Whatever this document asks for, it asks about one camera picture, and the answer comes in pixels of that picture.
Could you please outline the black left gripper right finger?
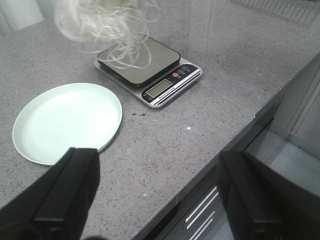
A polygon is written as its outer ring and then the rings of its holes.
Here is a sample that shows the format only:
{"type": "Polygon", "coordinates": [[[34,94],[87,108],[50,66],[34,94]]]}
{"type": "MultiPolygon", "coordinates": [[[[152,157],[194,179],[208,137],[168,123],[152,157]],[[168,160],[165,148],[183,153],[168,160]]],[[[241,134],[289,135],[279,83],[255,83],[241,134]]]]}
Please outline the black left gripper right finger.
{"type": "Polygon", "coordinates": [[[224,151],[216,186],[236,240],[318,240],[320,198],[244,151],[224,151]]]}

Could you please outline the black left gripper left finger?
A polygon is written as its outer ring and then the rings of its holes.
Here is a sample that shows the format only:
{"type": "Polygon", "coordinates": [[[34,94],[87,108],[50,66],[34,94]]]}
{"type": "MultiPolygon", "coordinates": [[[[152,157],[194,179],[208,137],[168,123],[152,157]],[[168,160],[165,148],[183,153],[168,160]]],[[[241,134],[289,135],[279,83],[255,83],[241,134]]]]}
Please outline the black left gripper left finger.
{"type": "Polygon", "coordinates": [[[70,148],[0,210],[2,240],[78,240],[100,184],[97,149],[70,148]]]}

